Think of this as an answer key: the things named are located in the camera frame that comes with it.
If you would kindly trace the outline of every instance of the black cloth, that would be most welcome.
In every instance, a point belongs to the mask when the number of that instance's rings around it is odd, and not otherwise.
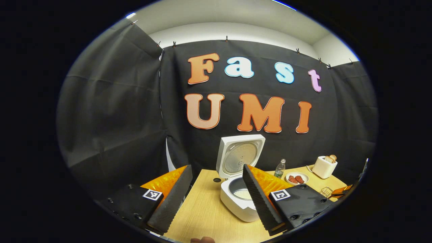
[[[168,172],[159,103],[162,49],[127,19],[78,57],[57,106],[60,150],[95,198]]]
[[[190,85],[191,57],[217,53],[209,80]],[[251,78],[230,77],[225,74],[227,60],[245,57],[252,63]],[[294,69],[294,82],[280,83],[276,79],[276,62],[290,64]],[[308,71],[316,70],[322,88],[316,92]],[[175,167],[191,164],[196,177],[201,169],[215,169],[221,137],[261,134],[265,145],[256,167],[274,170],[282,158],[287,168],[314,164],[318,156],[335,154],[338,166],[335,176],[349,183],[361,173],[365,159],[370,156],[377,134],[377,115],[373,102],[373,89],[359,62],[352,66],[340,65],[328,69],[324,63],[285,48],[246,41],[201,41],[164,49],[161,59],[161,108],[168,130],[168,150]],[[186,94],[198,93],[199,115],[210,117],[210,93],[225,96],[221,102],[220,121],[212,129],[198,129],[187,120],[184,99]],[[237,130],[241,123],[243,102],[239,96],[252,93],[264,108],[272,96],[285,100],[281,113],[280,133],[267,133],[264,129],[251,132]],[[299,125],[299,102],[312,104],[309,132],[296,133]]]

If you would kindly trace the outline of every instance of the cooked meat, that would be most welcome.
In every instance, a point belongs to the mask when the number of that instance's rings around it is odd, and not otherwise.
[[[296,176],[296,177],[294,177],[294,179],[296,181],[298,181],[299,183],[305,183],[305,181],[303,180],[303,178],[301,176]]]
[[[289,176],[288,180],[295,184],[299,183],[293,176]]]

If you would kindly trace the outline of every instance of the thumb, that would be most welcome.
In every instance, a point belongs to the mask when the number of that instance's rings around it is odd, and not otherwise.
[[[215,243],[215,240],[213,240],[213,238],[204,236],[203,238],[201,238],[200,243]]]

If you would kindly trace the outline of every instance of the white rice cooker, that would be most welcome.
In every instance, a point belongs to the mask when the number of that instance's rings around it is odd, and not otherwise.
[[[222,137],[216,171],[225,181],[221,184],[220,199],[239,219],[253,222],[259,219],[254,202],[243,181],[243,165],[255,166],[261,155],[265,138],[260,135]]]

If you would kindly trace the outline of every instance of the table surface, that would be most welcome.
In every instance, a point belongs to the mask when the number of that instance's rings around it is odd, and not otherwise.
[[[332,190],[346,186],[334,176],[321,179],[305,166],[286,169],[282,179],[290,172],[301,172],[309,176],[306,184],[318,192],[326,186]],[[259,219],[255,222],[244,222],[237,218],[220,200],[220,184],[224,179],[221,182],[214,182],[214,178],[219,178],[215,170],[201,170],[168,232],[164,234],[165,237],[184,243],[190,243],[191,238],[201,239],[204,236],[213,238],[216,243],[253,243],[263,242],[282,234],[269,236]]]

